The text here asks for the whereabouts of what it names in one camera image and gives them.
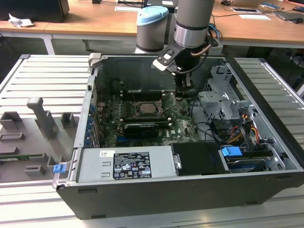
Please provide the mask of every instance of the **white paper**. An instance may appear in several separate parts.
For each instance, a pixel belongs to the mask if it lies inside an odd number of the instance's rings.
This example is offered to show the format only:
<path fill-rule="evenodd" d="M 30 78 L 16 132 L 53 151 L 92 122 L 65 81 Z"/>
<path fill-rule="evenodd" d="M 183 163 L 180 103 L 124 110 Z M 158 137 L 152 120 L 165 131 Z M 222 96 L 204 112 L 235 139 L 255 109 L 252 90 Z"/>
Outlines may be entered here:
<path fill-rule="evenodd" d="M 172 1 L 162 1 L 163 5 L 173 6 Z"/>
<path fill-rule="evenodd" d="M 100 151 L 99 157 L 114 157 L 115 151 Z"/>
<path fill-rule="evenodd" d="M 30 19 L 19 19 L 13 17 L 11 14 L 9 14 L 9 22 L 17 28 L 34 25 Z"/>
<path fill-rule="evenodd" d="M 125 11 L 125 12 L 138 12 L 141 8 L 139 7 L 125 7 L 125 6 L 116 6 L 115 11 Z"/>
<path fill-rule="evenodd" d="M 252 15 L 252 14 L 248 14 L 248 15 L 240 15 L 240 17 L 242 19 L 271 20 L 269 17 L 267 17 L 265 15 Z"/>

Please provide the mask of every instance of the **motherboard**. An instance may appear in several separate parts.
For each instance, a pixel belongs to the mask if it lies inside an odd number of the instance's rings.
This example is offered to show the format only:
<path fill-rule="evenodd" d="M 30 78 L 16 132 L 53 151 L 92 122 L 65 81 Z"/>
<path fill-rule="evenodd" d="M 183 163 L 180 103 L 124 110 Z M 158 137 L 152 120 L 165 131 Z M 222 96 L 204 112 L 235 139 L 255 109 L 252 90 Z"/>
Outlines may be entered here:
<path fill-rule="evenodd" d="M 105 95 L 97 104 L 101 147 L 166 146 L 199 142 L 191 99 L 173 93 Z"/>

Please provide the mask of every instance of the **desktop computer tower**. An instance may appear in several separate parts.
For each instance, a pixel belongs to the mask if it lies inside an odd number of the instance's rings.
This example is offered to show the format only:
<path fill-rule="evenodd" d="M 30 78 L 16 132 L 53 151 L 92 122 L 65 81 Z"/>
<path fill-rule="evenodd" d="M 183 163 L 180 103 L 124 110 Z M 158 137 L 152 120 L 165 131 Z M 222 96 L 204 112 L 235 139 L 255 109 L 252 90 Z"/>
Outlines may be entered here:
<path fill-rule="evenodd" d="M 8 20 L 10 13 L 20 19 L 60 23 L 68 12 L 67 0 L 0 0 L 0 20 Z"/>

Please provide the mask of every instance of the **light blue robot joint cap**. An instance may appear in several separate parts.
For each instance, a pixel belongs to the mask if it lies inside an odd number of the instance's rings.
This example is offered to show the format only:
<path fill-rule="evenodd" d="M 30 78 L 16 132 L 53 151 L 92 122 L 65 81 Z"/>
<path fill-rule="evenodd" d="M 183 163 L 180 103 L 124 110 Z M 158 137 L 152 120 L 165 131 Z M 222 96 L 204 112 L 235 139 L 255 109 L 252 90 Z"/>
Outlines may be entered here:
<path fill-rule="evenodd" d="M 169 10 L 163 6 L 149 6 L 140 9 L 137 14 L 137 26 L 145 26 L 162 20 L 169 14 Z"/>

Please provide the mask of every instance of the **desk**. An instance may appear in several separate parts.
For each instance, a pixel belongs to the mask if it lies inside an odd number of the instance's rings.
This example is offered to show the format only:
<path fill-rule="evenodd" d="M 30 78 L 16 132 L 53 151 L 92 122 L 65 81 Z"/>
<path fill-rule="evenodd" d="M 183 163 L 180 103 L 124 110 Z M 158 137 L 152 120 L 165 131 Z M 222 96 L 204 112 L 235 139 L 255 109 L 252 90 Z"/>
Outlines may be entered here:
<path fill-rule="evenodd" d="M 275 3 L 284 7 L 284 11 L 294 7 L 287 2 Z M 136 40 L 136 12 L 114 11 L 113 3 L 92 4 L 90 0 L 69 0 L 69 6 L 64 23 L 35 22 L 34 27 L 15 28 L 7 21 L 0 21 L 0 32 L 7 37 L 42 38 L 50 55 L 55 53 L 52 39 Z M 235 13 L 225 9 L 216 0 L 213 14 Z M 252 20 L 236 15 L 215 20 L 224 45 L 304 48 L 304 24 L 283 21 L 277 16 L 269 18 Z"/>
<path fill-rule="evenodd" d="M 275 5 L 284 7 L 283 11 L 292 10 L 294 5 L 287 2 L 273 1 Z M 221 6 L 216 0 L 213 15 L 223 16 L 235 14 L 230 7 Z M 223 45 L 256 46 L 272 48 L 304 48 L 304 23 L 294 24 L 277 16 L 269 16 L 271 20 L 242 19 L 240 16 L 215 17 L 217 28 L 223 34 Z"/>

